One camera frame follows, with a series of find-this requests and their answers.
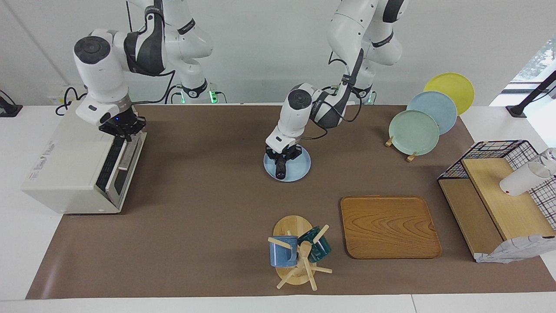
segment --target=black pole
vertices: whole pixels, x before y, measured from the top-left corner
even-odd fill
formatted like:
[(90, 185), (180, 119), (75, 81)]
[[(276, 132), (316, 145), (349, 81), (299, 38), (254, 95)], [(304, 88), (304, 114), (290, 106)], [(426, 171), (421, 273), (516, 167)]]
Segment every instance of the black pole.
[(527, 116), (523, 114), (523, 110), (525, 107), (529, 105), (533, 100), (535, 100), (548, 86), (552, 85), (552, 83), (556, 81), (556, 71), (552, 72), (550, 76), (547, 77), (543, 82), (539, 84), (539, 86), (533, 90), (523, 101), (515, 106), (507, 106), (506, 109), (510, 112), (515, 118), (526, 118)]

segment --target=wooden shelf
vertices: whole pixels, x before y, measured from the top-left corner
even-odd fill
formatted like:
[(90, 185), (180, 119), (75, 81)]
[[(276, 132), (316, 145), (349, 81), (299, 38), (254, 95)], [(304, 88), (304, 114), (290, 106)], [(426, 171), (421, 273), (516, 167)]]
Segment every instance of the wooden shelf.
[(491, 253), (504, 240), (470, 179), (439, 181), (469, 250)]
[(554, 235), (528, 193), (512, 197), (500, 189), (500, 181), (513, 171), (505, 159), (466, 159), (463, 166), (503, 240), (538, 233)]

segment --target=wire basket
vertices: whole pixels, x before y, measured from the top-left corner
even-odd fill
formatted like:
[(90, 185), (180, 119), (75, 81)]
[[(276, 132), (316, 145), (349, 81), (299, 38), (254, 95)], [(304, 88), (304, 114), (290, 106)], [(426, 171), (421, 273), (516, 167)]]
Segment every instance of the wire basket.
[[(527, 140), (482, 141), (473, 145), (461, 159), (446, 170), (438, 180), (469, 178), (463, 167), (465, 159), (501, 159), (504, 158), (513, 170), (525, 165), (538, 155)], [(529, 190), (529, 194), (543, 212), (544, 217), (556, 230), (556, 177), (545, 180)]]

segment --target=mug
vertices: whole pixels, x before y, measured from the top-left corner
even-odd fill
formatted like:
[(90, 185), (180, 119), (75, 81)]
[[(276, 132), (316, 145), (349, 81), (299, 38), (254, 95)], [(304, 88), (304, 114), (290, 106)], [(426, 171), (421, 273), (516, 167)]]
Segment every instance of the mug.
[(316, 263), (326, 257), (332, 248), (328, 244), (328, 241), (324, 236), (320, 237), (320, 240), (317, 243), (313, 243), (313, 239), (315, 239), (316, 235), (320, 232), (320, 227), (315, 226), (310, 231), (304, 233), (299, 239), (297, 240), (297, 244), (301, 244), (303, 241), (309, 241), (311, 243), (311, 253), (309, 254), (309, 262)]
[(292, 267), (297, 265), (297, 236), (273, 236), (291, 246), (291, 250), (270, 242), (270, 265)]

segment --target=light green plate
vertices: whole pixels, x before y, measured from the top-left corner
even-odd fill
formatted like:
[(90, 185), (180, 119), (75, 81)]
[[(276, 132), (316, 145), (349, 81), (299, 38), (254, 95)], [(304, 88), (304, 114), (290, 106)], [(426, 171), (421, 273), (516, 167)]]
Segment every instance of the light green plate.
[(407, 155), (423, 155), (431, 152), (438, 144), (438, 125), (428, 114), (407, 110), (396, 115), (390, 123), (390, 137), (397, 150)]

